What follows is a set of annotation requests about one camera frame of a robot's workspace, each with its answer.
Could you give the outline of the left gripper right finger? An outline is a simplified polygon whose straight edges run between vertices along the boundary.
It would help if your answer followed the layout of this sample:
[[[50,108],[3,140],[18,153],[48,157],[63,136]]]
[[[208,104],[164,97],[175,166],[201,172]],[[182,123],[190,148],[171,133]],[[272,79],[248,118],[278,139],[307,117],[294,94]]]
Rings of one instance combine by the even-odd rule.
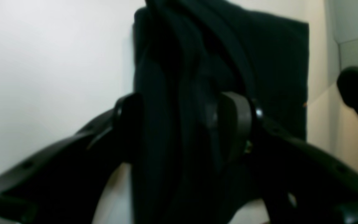
[[[358,173],[288,134],[256,101],[218,99],[220,149],[250,169],[271,224],[358,224]]]

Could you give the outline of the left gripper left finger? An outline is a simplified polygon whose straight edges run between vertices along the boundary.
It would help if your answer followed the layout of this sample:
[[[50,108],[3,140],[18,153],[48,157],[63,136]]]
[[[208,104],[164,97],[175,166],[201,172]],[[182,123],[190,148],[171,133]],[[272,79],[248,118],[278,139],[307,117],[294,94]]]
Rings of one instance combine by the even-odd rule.
[[[139,148],[144,103],[132,93],[71,137],[0,175],[0,218],[21,224],[91,224],[105,185]]]

